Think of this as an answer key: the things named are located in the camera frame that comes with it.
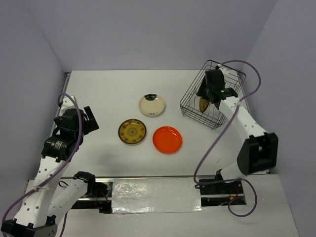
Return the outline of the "yellow patterned plate brown rim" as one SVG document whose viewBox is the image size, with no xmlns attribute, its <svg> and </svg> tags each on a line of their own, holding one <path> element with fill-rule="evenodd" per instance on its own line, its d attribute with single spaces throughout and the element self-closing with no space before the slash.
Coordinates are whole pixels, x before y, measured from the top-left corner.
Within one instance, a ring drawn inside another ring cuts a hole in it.
<svg viewBox="0 0 316 237">
<path fill-rule="evenodd" d="M 204 113 L 209 106 L 209 101 L 202 97 L 199 98 L 199 110 Z"/>
</svg>

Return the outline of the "cream plate floral print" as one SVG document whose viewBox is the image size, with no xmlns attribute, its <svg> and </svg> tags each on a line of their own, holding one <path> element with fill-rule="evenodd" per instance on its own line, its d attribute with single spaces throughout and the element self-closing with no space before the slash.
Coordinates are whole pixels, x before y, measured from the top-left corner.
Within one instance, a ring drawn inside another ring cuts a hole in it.
<svg viewBox="0 0 316 237">
<path fill-rule="evenodd" d="M 165 100 L 157 94 L 146 94 L 139 101 L 140 112 L 148 117 L 157 117 L 165 109 Z"/>
</svg>

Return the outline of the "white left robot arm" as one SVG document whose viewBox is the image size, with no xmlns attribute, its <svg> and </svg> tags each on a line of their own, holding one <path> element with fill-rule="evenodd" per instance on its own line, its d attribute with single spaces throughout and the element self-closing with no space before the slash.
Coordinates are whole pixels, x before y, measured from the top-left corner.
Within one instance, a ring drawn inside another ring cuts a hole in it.
<svg viewBox="0 0 316 237">
<path fill-rule="evenodd" d="M 66 109 L 54 122 L 57 127 L 44 143 L 32 189 L 19 198 L 22 205 L 14 218 L 2 221 L 0 230 L 5 237 L 54 237 L 58 224 L 75 202 L 96 193 L 95 175 L 79 171 L 63 192 L 54 196 L 83 137 L 99 129 L 91 108 Z"/>
</svg>

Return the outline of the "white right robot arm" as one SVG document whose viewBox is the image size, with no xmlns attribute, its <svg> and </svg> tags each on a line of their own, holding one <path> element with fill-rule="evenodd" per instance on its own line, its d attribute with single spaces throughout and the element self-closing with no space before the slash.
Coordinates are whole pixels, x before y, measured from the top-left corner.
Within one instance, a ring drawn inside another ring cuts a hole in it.
<svg viewBox="0 0 316 237">
<path fill-rule="evenodd" d="M 226 193 L 234 180 L 274 168 L 278 149 L 277 135 L 263 129 L 242 105 L 235 90 L 225 87 L 227 75 L 228 70 L 224 68 L 205 71 L 197 93 L 215 105 L 243 142 L 236 161 L 216 172 L 214 183 L 220 193 Z"/>
</svg>

